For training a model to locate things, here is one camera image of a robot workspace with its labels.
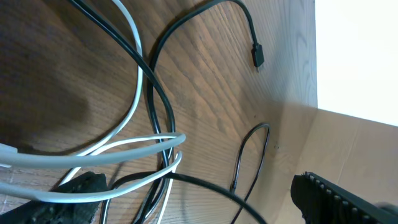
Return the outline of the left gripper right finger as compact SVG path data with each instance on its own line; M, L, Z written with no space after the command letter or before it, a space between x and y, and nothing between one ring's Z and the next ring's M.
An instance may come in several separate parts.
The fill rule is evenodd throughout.
M314 174L295 175L290 188L306 223L397 224L397 207L376 206Z

